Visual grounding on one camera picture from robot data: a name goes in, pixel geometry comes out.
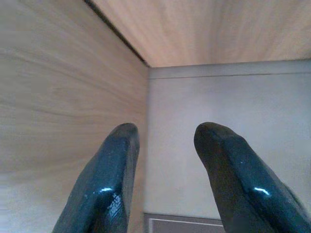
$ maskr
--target light wood surface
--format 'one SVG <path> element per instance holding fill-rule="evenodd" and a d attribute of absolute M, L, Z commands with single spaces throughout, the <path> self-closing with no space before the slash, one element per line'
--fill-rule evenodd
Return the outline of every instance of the light wood surface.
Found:
<path fill-rule="evenodd" d="M 310 0 L 94 0 L 151 67 L 311 58 Z"/>
<path fill-rule="evenodd" d="M 51 232 L 85 164 L 118 124 L 141 151 L 129 232 L 142 232 L 148 68 L 83 1 L 0 3 L 2 227 Z"/>

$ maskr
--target wooden ceiling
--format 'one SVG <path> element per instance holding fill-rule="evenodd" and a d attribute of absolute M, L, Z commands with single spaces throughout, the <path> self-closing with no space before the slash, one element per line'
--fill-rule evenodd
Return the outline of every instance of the wooden ceiling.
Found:
<path fill-rule="evenodd" d="M 311 0 L 94 0 L 151 67 L 311 58 Z"/>

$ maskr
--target wooden panel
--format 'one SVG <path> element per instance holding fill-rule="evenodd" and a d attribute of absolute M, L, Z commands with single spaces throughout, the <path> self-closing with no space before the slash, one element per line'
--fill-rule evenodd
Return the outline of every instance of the wooden panel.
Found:
<path fill-rule="evenodd" d="M 118 124 L 141 137 L 129 232 L 142 229 L 148 68 L 82 1 L 2 1 L 5 232 L 51 232 L 87 161 Z"/>
<path fill-rule="evenodd" d="M 310 0 L 94 0 L 152 67 L 311 58 Z"/>

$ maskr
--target dark gap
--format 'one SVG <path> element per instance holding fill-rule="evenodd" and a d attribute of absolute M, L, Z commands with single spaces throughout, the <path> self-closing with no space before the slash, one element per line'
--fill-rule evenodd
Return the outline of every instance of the dark gap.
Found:
<path fill-rule="evenodd" d="M 92 0 L 84 0 L 84 2 L 94 11 L 95 14 L 114 32 L 115 35 L 140 59 L 147 67 L 150 67 L 148 63 L 142 58 L 142 56 L 136 51 L 135 48 L 125 39 L 122 33 L 110 22 L 105 14 L 97 7 Z"/>

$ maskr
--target gray wall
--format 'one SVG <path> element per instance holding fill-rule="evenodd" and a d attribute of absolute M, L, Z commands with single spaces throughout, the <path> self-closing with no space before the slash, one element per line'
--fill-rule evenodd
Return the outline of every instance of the gray wall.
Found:
<path fill-rule="evenodd" d="M 145 233 L 225 233 L 220 220 L 144 214 Z"/>
<path fill-rule="evenodd" d="M 147 213 L 220 218 L 193 145 L 205 121 L 242 135 L 311 212 L 311 61 L 151 69 Z"/>

